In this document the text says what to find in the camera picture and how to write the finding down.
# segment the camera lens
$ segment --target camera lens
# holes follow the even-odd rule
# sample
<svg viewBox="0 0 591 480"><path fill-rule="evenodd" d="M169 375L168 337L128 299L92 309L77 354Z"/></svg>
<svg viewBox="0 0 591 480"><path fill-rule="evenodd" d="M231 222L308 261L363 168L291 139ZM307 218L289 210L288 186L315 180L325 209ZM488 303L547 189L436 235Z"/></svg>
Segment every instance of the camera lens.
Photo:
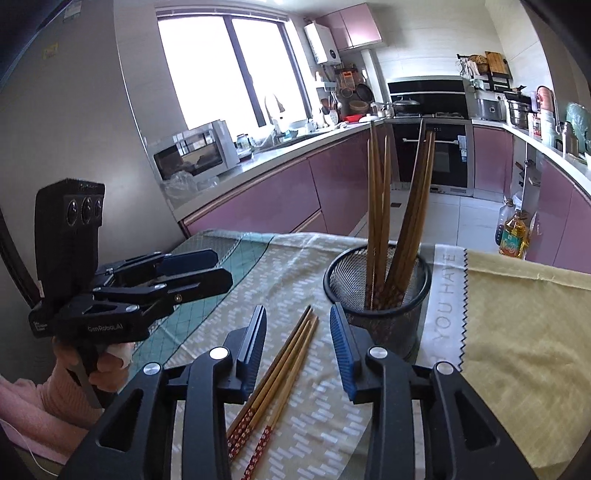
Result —
<svg viewBox="0 0 591 480"><path fill-rule="evenodd" d="M90 198L86 197L84 202L82 202L82 223L90 222L90 218L92 217L92 202Z"/></svg>
<svg viewBox="0 0 591 480"><path fill-rule="evenodd" d="M100 202L100 199L95 202L95 217L100 217L100 214L103 212L103 204Z"/></svg>
<svg viewBox="0 0 591 480"><path fill-rule="evenodd" d="M66 212L66 222L68 225L72 226L76 223L76 219L78 218L78 204L75 200L72 200L68 205L68 211Z"/></svg>

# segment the stovetop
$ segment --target stovetop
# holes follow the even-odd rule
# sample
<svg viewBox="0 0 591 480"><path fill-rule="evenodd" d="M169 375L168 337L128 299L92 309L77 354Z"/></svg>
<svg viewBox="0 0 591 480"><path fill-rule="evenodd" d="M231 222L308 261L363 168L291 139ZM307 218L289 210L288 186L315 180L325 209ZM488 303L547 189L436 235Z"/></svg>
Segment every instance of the stovetop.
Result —
<svg viewBox="0 0 591 480"><path fill-rule="evenodd" d="M403 118L459 118L466 120L461 113L457 112L437 112L429 115L423 115L422 113L398 113L396 117Z"/></svg>

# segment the cutting board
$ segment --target cutting board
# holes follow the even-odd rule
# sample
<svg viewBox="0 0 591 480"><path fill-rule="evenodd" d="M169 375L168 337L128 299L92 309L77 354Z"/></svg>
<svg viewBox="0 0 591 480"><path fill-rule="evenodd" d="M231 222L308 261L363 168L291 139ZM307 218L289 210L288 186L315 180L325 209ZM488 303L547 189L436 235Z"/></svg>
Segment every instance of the cutting board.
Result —
<svg viewBox="0 0 591 480"><path fill-rule="evenodd" d="M493 74L502 73L509 75L509 70L505 62L503 61L503 55L494 51L487 51L486 59L488 60L488 66Z"/></svg>

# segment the person's hand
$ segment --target person's hand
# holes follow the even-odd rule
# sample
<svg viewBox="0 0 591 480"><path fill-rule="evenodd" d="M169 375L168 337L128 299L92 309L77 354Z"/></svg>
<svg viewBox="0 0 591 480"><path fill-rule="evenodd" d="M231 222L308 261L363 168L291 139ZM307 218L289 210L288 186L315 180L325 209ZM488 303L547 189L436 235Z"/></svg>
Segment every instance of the person's hand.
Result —
<svg viewBox="0 0 591 480"><path fill-rule="evenodd" d="M88 380L92 385L95 385L99 390L111 393L119 391L127 382L133 343L120 343L116 347L121 356L128 359L128 361L124 363L118 356L104 352L97 360L96 371L88 376ZM80 362L76 350L71 346L64 345L56 338L53 339L53 351L57 361L61 362L65 368L68 368L69 365L77 365Z"/></svg>

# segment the window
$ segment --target window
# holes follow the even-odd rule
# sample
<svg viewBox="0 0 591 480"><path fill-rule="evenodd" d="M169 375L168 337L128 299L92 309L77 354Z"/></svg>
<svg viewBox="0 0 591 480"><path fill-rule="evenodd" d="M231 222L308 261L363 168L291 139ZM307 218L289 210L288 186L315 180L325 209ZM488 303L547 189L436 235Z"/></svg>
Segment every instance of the window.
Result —
<svg viewBox="0 0 591 480"><path fill-rule="evenodd" d="M268 113L286 124L311 116L282 23L204 15L158 27L188 128L222 119L236 139L271 125Z"/></svg>

